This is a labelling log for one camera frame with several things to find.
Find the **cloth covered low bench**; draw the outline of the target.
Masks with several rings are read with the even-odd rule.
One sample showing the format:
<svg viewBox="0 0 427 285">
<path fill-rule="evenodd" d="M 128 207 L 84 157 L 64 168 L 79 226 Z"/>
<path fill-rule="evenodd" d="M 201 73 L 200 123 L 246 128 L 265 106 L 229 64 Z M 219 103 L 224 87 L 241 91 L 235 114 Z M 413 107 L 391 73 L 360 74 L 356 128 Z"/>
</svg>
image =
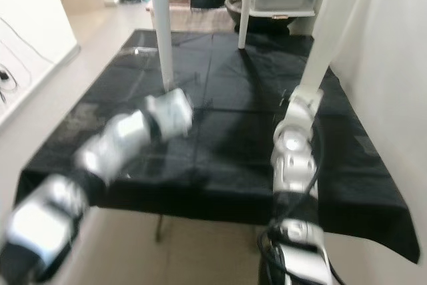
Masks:
<svg viewBox="0 0 427 285">
<path fill-rule="evenodd" d="M 194 9 L 188 5 L 169 7 L 171 31 L 198 33 L 235 33 L 236 24 L 225 7 Z"/>
</svg>

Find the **black table cloth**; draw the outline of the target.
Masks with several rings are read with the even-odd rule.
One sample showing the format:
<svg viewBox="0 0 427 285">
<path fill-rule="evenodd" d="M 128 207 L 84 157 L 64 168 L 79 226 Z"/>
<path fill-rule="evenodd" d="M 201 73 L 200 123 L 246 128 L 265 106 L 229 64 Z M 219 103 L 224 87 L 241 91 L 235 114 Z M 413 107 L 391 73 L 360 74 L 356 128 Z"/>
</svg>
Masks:
<svg viewBox="0 0 427 285">
<path fill-rule="evenodd" d="M 194 105 L 192 129 L 187 136 L 144 149 L 110 185 L 101 208 L 268 223 L 272 136 L 284 100 L 300 81 L 312 38 L 250 35 L 244 51 L 237 41 L 235 33 L 173 33 L 175 81 Z M 374 240 L 412 263 L 423 261 L 423 244 L 392 175 L 381 157 L 366 155 L 355 139 L 369 135 L 342 84 L 329 71 L 321 87 L 321 226 Z M 125 56 L 110 63 L 74 106 L 99 104 L 106 123 L 162 93 L 158 59 Z M 103 127 L 66 136 L 60 133 L 62 124 L 22 170 L 18 200 L 46 176 L 65 173 L 77 148 Z"/>
</svg>

